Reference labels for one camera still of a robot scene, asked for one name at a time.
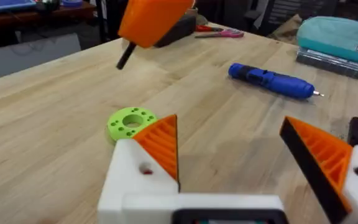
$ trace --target red object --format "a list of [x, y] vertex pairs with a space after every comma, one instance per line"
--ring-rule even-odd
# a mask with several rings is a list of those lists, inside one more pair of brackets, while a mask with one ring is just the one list
[[244, 33], [239, 30], [227, 29], [222, 32], [217, 32], [213, 34], [204, 34], [197, 35], [196, 38], [210, 38], [210, 37], [230, 37], [230, 38], [240, 38], [243, 37]]
[[203, 26], [203, 25], [197, 25], [196, 26], [197, 32], [221, 32], [223, 31], [222, 28], [217, 27], [209, 27], [209, 26]]

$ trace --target teal bag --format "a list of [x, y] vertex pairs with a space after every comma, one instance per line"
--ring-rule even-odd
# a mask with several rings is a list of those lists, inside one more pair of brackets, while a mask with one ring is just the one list
[[304, 21], [296, 35], [307, 49], [358, 62], [358, 22], [318, 16]]

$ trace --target electric screwdriver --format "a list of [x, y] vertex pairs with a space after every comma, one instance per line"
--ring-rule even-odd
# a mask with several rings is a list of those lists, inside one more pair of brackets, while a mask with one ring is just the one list
[[324, 96], [315, 91], [312, 84], [300, 78], [241, 65], [239, 63], [234, 63], [230, 66], [229, 75], [232, 78], [240, 79], [253, 85], [260, 85], [275, 93], [293, 98], [307, 99], [313, 94]]

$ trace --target green 3d printed disc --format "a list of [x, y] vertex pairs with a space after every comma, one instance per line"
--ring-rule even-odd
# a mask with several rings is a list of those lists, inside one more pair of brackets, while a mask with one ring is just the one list
[[124, 108], [110, 116], [107, 127], [112, 139], [132, 138], [139, 131], [157, 121], [153, 112], [139, 107]]

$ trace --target wooden tabletop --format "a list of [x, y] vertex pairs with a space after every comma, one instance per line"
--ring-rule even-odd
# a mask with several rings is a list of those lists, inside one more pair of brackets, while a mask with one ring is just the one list
[[10, 27], [17, 25], [25, 25], [29, 22], [48, 20], [48, 19], [56, 19], [61, 17], [84, 17], [84, 18], [92, 18], [93, 11], [96, 10], [96, 6], [83, 2], [80, 7], [64, 7], [60, 6], [60, 9], [53, 11], [51, 15], [43, 16], [36, 12], [32, 11], [17, 11], [17, 12], [7, 12], [0, 13], [0, 28], [2, 27]]
[[[278, 135], [285, 115], [346, 139], [358, 80], [295, 62], [297, 47], [252, 34], [138, 47], [121, 39], [0, 78], [0, 223], [96, 223], [114, 146], [105, 127], [128, 106], [178, 115], [184, 192], [277, 194], [290, 223], [328, 223]], [[296, 101], [227, 77], [239, 62], [313, 83]]]

